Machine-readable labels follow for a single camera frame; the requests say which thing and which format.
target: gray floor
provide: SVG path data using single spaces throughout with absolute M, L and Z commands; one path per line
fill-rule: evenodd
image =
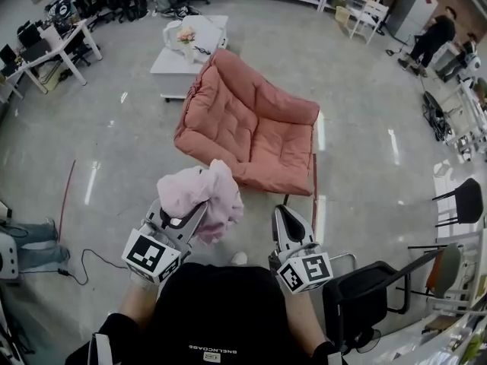
M 280 0 L 214 0 L 202 10 L 230 17 L 230 48 L 245 62 L 273 84 L 320 104 L 317 237 L 331 256 L 353 252 L 360 266 L 381 259 L 401 268 L 418 256 L 408 245 L 438 235 L 431 198 L 468 176 L 485 179 L 482 159 L 460 163 L 435 141 L 422 118 L 419 79 L 384 53 L 399 48 L 389 37 L 375 36 L 366 46 L 360 37 L 347 39 L 333 16 Z M 81 67 L 88 85 L 69 78 L 47 95 L 28 87 L 24 101 L 12 101 L 0 129 L 0 198 L 17 221 L 59 219 L 76 160 L 62 243 L 71 250 L 68 268 L 81 281 L 82 249 L 120 264 L 130 230 L 157 196 L 158 179 L 197 164 L 173 146 L 182 103 L 164 103 L 158 79 L 149 74 L 168 21 L 147 16 L 99 27 L 94 38 L 103 61 L 91 58 L 90 68 Z M 445 91 L 432 79 L 425 86 Z M 251 263 L 265 265 L 272 251 L 270 214 L 282 197 L 245 189 L 242 196 L 241 223 L 211 248 L 196 242 L 195 260 L 224 264 L 243 250 Z M 291 197 L 290 205 L 311 218 L 312 198 Z M 35 336 L 38 363 L 47 357 L 61 363 L 121 301 L 126 271 L 92 255 L 85 263 L 90 281 L 84 287 L 59 275 L 26 275 L 23 288 L 11 293 Z M 349 269 L 345 261 L 336 265 L 337 274 Z M 426 274 L 415 274 L 413 287 L 421 289 Z M 424 299 L 415 299 L 411 312 L 388 317 L 382 332 L 424 312 Z

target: refrigerator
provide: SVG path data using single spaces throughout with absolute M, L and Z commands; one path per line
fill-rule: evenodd
M 414 45 L 438 6 L 437 0 L 398 0 L 386 22 L 390 34 L 403 43 Z

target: computer monitor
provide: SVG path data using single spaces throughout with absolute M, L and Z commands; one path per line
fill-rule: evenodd
M 9 45 L 6 45 L 2 50 L 0 50 L 0 59 L 5 65 L 15 61 L 16 58 L 17 56 L 15 55 L 14 50 L 12 50 Z
M 42 38 L 40 37 L 37 27 L 33 24 L 25 27 L 24 30 L 18 34 L 18 40 L 21 41 L 22 45 L 24 45 L 26 49 L 35 45 L 41 39 Z

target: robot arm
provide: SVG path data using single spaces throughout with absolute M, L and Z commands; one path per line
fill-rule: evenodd
M 272 237 L 281 262 L 278 275 L 292 294 L 321 287 L 333 278 L 328 253 L 314 241 L 310 224 L 295 210 L 278 205 L 272 215 Z
M 132 229 L 122 259 L 129 269 L 152 284 L 159 285 L 173 274 L 191 254 L 189 240 L 203 219 L 208 202 L 197 205 L 183 219 L 169 217 L 154 200 L 142 221 Z

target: jeans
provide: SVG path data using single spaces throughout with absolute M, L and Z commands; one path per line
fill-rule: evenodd
M 457 59 L 453 58 L 448 62 L 443 68 L 438 71 L 438 76 L 444 81 L 448 82 L 451 78 L 458 75 L 458 73 L 463 69 L 462 63 Z
M 63 262 L 69 258 L 69 251 L 60 245 L 42 250 L 23 249 L 30 243 L 56 241 L 57 231 L 52 224 L 12 224 L 0 226 L 0 231 L 10 235 L 17 244 L 18 267 L 20 271 L 50 262 Z

